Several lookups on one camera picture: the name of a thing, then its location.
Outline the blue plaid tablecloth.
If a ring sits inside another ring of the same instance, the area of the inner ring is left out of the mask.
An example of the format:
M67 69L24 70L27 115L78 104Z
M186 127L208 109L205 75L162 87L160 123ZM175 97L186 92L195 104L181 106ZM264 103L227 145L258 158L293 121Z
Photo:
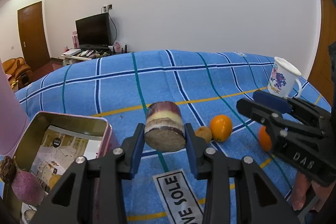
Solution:
M58 69L16 93L29 117L39 111L105 118L119 141L133 135L154 102L175 102L183 121L207 126L214 116L232 120L233 132L211 145L225 155L253 157L284 196L295 169L272 160L259 146L259 126L240 116L241 98L266 89L274 59L242 53L195 53L173 50L122 54Z

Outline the orange fruit back left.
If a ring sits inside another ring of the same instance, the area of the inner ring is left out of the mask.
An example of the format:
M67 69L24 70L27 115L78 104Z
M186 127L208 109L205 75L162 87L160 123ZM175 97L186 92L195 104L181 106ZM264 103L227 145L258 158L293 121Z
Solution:
M233 125L231 119L224 115L217 115L210 121L210 130L216 142L226 141L232 133Z

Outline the pink cylindrical container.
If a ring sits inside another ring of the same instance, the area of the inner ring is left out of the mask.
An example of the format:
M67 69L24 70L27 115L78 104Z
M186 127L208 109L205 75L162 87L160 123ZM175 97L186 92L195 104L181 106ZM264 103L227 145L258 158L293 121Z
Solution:
M12 156L29 125L29 118L15 97L1 64L0 153Z

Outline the brown longan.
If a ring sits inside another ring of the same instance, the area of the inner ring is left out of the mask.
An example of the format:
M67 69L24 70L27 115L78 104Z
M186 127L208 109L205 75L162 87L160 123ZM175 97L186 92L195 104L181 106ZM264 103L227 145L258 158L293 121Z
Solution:
M52 174L51 178L49 179L49 187L50 189L52 189L56 183L58 182L58 180L61 178L61 175L59 174Z
M209 143L213 138L212 132L210 128L207 126L199 127L197 130L195 130L195 135L200 138L203 138L206 141L206 143Z

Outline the wooden door right side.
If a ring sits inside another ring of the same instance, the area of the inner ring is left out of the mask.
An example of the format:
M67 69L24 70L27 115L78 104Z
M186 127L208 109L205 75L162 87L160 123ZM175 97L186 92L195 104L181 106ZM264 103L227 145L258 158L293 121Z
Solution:
M332 0L321 0L321 30L317 53L309 75L309 82L332 105L334 84L331 80L329 45L335 42L335 4Z

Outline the white TV stand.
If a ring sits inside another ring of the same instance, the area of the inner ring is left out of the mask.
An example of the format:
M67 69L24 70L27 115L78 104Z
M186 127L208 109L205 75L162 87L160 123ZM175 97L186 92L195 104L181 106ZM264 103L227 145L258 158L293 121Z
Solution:
M63 60L63 66L67 66L128 52L129 50L126 44L114 43L112 46L108 46L107 49L102 50L81 50L72 48L70 50L66 50L61 55L61 58Z

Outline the pink metal tin box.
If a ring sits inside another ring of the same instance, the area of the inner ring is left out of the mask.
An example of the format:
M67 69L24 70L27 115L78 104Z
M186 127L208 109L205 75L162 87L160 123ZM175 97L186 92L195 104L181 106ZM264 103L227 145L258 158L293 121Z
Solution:
M19 139L13 158L48 194L77 157L103 157L118 145L104 118L40 111Z

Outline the cut sugarcane piece front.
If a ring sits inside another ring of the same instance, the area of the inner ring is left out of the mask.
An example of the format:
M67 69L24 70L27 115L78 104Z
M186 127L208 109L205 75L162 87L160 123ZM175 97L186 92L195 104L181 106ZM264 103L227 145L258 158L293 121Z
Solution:
M22 213L20 223L21 224L30 224L30 222L33 219L36 212L37 212L36 210L31 210L31 209L26 210L24 213Z

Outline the orange fruit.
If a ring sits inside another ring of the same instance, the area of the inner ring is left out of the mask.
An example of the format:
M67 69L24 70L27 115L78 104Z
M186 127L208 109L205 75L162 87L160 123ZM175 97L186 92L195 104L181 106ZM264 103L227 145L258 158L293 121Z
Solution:
M210 121L210 130L216 142L226 141L232 133L233 125L231 119L224 115L217 115Z
M258 133L258 140L261 148L269 152L272 149L272 141L268 133L266 132L266 127L261 126Z

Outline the orange fruit back right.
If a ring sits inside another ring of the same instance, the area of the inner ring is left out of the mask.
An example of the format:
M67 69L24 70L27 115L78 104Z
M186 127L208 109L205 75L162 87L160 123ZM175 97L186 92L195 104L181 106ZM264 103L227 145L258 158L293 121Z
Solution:
M272 141L268 133L266 132L266 127L261 126L258 133L258 140L261 148L269 152L272 149Z

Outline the black television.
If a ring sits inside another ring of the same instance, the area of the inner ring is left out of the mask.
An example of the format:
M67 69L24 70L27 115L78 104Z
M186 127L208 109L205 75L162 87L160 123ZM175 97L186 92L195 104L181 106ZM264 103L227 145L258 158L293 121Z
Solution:
M75 24L80 48L112 45L112 22L107 12L78 19Z

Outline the cut sugarcane piece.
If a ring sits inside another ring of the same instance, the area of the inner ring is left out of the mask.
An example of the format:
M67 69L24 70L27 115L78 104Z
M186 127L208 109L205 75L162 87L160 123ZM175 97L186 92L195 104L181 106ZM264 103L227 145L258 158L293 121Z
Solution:
M36 212L37 212L36 210L31 210L31 209L26 210L24 213L22 213L20 223L21 224L30 224L30 222L33 219Z
M185 148L185 127L174 102L159 101L147 108L144 139L149 147L161 152Z

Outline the paper leaflet in tin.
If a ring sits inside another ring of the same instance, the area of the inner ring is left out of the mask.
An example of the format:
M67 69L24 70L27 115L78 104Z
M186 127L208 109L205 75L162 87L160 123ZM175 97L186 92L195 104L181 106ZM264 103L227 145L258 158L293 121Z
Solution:
M84 156L95 159L100 149L102 136L79 133L50 125L30 168L46 193L50 192L52 174L63 175L74 160Z

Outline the brown wooden door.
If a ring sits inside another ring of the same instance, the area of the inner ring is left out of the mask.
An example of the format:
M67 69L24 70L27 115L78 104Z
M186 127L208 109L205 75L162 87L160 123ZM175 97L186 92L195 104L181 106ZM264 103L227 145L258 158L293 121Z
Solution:
M50 61L43 24L42 1L19 9L17 18L24 59L34 72Z

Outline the white printed mug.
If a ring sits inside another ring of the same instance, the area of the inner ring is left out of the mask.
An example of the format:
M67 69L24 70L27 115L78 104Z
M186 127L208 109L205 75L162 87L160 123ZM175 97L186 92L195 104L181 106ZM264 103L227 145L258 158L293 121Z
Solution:
M294 98L299 98L302 93L302 84L299 78L301 72L286 59L281 57L274 58L274 64L268 81L268 92L278 97L289 97L295 84L298 85L298 92Z

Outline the cut sugarcane piece back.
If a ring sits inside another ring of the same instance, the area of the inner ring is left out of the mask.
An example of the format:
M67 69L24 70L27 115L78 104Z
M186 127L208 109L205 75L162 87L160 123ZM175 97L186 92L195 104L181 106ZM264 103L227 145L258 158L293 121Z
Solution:
M149 147L161 152L185 148L185 127L174 102L159 101L147 108L144 139Z

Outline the dark brown mangosteen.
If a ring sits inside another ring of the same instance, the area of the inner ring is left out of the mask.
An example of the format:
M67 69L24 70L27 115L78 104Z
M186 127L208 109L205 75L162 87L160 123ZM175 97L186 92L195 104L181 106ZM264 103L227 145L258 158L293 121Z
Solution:
M0 177L5 184L11 184L17 174L17 167L13 159L5 156L0 163Z

